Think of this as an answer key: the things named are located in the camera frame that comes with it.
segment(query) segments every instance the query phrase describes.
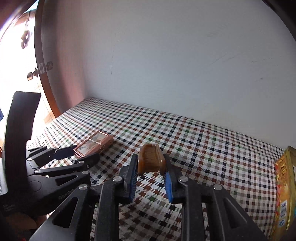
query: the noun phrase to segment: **black curved panel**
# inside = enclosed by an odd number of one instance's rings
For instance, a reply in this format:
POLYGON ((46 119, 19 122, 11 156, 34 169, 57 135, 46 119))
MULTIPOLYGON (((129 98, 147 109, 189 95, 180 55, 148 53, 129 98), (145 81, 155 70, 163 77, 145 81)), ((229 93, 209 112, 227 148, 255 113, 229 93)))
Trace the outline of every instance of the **black curved panel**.
POLYGON ((27 185, 26 144, 31 139, 40 93, 16 91, 7 117, 2 159, 8 190, 27 185))
POLYGON ((262 0, 284 22, 296 40, 296 1, 295 0, 262 0))

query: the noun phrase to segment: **barcode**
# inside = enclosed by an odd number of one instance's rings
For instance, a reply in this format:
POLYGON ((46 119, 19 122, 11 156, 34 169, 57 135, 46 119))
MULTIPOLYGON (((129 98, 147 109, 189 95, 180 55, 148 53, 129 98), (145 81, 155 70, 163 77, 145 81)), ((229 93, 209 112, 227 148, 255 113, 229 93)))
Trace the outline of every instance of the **barcode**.
POLYGON ((279 218, 284 218, 286 216, 287 211, 287 200, 281 203, 281 212, 279 218))

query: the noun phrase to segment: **wooden comb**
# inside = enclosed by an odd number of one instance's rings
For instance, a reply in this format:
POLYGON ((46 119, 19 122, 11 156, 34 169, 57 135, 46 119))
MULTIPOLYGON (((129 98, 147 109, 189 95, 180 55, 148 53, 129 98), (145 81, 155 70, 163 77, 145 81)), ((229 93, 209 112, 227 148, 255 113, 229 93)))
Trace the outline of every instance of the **wooden comb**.
POLYGON ((138 174, 142 176, 144 172, 157 172, 163 176, 165 174, 165 158, 158 144, 144 144, 138 156, 138 174))

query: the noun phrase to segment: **black plastic arm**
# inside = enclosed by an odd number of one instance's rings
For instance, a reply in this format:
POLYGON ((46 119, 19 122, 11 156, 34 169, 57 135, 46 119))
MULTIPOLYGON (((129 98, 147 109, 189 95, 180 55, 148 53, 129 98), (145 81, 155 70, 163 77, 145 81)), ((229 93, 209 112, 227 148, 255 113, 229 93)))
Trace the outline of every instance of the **black plastic arm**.
POLYGON ((118 204, 133 200, 137 167, 138 156, 134 154, 130 164, 121 168, 119 176, 93 187, 89 184, 79 185, 34 233, 30 241, 89 240, 94 205, 97 202, 94 240, 119 240, 118 204))
POLYGON ((90 177, 89 172, 57 177, 33 175, 28 177, 28 182, 30 188, 26 192, 12 193, 0 199, 4 216, 15 212, 29 216, 46 215, 55 210, 79 184, 90 184, 90 177))
POLYGON ((39 147, 27 151, 27 160, 34 161, 38 167, 43 167, 50 161, 56 159, 61 160, 74 155, 74 148, 77 145, 72 145, 64 148, 49 148, 39 147))
POLYGON ((205 240, 202 202, 206 204, 212 241, 267 241, 262 231, 220 185, 200 185, 182 176, 168 155, 165 190, 171 203, 182 203, 181 240, 205 240))
POLYGON ((31 162, 29 162, 30 166, 27 165, 28 174, 32 173, 35 175, 48 175, 49 177, 54 177, 58 175, 65 175, 68 173, 75 173, 87 170, 91 167, 93 167, 95 164, 97 164, 100 160, 100 155, 98 153, 94 153, 88 156, 85 156, 83 158, 77 159, 74 161, 72 165, 69 166, 62 166, 62 167, 52 167, 52 168, 46 168, 46 169, 39 169, 38 167, 36 169, 33 169, 33 171, 30 171, 29 168, 31 165, 31 162))
POLYGON ((89 240, 95 203, 89 185, 76 188, 33 234, 30 241, 89 240))

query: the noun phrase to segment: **table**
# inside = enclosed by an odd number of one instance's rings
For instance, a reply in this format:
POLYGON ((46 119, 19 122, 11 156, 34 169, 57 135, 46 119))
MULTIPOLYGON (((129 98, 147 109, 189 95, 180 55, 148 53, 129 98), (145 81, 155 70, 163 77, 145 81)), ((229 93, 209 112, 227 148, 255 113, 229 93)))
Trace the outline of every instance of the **table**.
MULTIPOLYGON (((185 176, 206 185, 221 184, 263 233, 270 235, 276 204, 274 161, 283 149, 183 116, 96 98, 86 99, 63 113, 33 137, 28 147, 79 144, 97 130, 113 135, 114 144, 89 170, 92 185, 118 175, 144 143, 158 143, 185 176)), ((45 167, 70 165, 74 159, 55 160, 45 167)), ((133 203, 119 208, 121 240, 180 240, 182 206, 168 202, 159 173, 138 177, 133 203)), ((209 239, 205 208, 204 221, 209 239)))

